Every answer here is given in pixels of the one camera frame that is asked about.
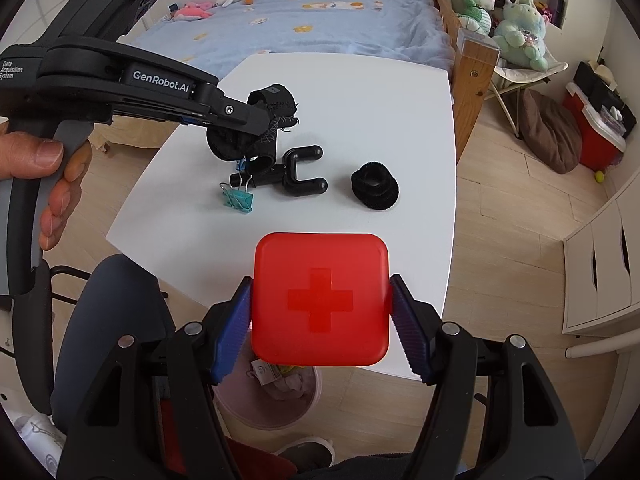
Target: drawer handle slot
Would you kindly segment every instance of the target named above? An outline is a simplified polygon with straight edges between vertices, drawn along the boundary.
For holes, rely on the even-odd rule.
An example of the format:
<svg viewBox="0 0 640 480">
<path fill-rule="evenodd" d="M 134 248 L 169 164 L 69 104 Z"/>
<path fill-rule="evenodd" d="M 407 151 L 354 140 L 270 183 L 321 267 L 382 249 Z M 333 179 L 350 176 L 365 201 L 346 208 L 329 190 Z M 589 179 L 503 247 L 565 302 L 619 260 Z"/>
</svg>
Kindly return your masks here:
<svg viewBox="0 0 640 480">
<path fill-rule="evenodd" d="M 625 269 L 626 272 L 629 272 L 629 251 L 626 248 L 626 237 L 625 237 L 625 228 L 622 229 L 622 234 L 620 235 L 620 245 L 622 246 L 622 259 L 625 261 Z"/>
<path fill-rule="evenodd" d="M 596 249 L 593 248 L 591 253 L 591 277 L 593 278 L 593 286 L 598 290 L 598 269 L 596 268 Z"/>
</svg>

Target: metal screw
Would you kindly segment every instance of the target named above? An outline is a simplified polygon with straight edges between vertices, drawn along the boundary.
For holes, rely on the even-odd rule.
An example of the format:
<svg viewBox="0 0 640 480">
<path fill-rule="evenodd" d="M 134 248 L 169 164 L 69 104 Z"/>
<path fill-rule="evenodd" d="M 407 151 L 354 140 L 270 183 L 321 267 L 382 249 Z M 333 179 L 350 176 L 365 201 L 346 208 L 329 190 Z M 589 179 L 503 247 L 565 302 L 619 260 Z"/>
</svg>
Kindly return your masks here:
<svg viewBox="0 0 640 480">
<path fill-rule="evenodd" d="M 202 325 L 197 321 L 191 321 L 184 327 L 186 335 L 198 335 L 200 332 L 202 332 Z"/>
<path fill-rule="evenodd" d="M 447 321 L 442 324 L 442 331 L 447 335 L 458 335 L 460 333 L 460 327 L 455 323 Z"/>
<path fill-rule="evenodd" d="M 516 348 L 524 348 L 524 345 L 527 344 L 526 339 L 524 339 L 521 335 L 514 334 L 509 338 L 509 342 L 514 345 Z"/>
<path fill-rule="evenodd" d="M 118 339 L 118 346 L 120 348 L 129 348 L 133 345 L 135 338 L 132 335 L 124 335 Z"/>
</svg>

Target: white paper tag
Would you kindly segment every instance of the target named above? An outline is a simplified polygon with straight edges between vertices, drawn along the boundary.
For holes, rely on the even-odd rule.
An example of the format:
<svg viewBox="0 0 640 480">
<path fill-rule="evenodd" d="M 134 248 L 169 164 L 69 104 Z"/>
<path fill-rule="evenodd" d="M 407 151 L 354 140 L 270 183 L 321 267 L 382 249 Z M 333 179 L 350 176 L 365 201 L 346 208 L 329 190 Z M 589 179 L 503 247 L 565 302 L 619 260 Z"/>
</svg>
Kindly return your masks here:
<svg viewBox="0 0 640 480">
<path fill-rule="evenodd" d="M 252 361 L 251 366 L 254 369 L 255 376 L 258 377 L 262 386 L 273 383 L 273 381 L 282 377 L 282 374 L 277 367 L 270 365 L 262 359 Z"/>
</svg>

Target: black fabric ring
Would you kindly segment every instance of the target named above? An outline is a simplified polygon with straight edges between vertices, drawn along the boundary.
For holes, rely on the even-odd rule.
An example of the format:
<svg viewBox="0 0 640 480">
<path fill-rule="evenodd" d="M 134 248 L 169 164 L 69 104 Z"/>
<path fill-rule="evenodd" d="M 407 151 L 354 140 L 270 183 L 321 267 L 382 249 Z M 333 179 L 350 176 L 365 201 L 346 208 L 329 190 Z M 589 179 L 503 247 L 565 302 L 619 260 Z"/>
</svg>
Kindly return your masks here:
<svg viewBox="0 0 640 480">
<path fill-rule="evenodd" d="M 398 183 L 379 162 L 368 162 L 351 175 L 353 194 L 370 209 L 389 209 L 398 200 Z"/>
</svg>

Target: bed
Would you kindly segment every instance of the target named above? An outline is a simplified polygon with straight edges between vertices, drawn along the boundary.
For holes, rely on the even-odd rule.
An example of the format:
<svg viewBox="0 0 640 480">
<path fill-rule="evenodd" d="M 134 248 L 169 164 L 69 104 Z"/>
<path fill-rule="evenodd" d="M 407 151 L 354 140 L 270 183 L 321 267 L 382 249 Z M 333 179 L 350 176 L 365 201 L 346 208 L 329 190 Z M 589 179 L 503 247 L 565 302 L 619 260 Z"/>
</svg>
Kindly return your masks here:
<svg viewBox="0 0 640 480">
<path fill-rule="evenodd" d="M 497 61 L 494 49 L 460 41 L 446 0 L 254 0 L 213 9 L 194 22 L 162 21 L 131 44 L 223 78 L 246 57 L 269 52 L 338 52 L 389 57 L 449 72 L 454 99 L 456 158 L 476 122 Z M 117 118 L 96 127 L 105 140 L 154 148 L 175 125 Z M 134 130 L 135 142 L 123 132 Z"/>
</svg>

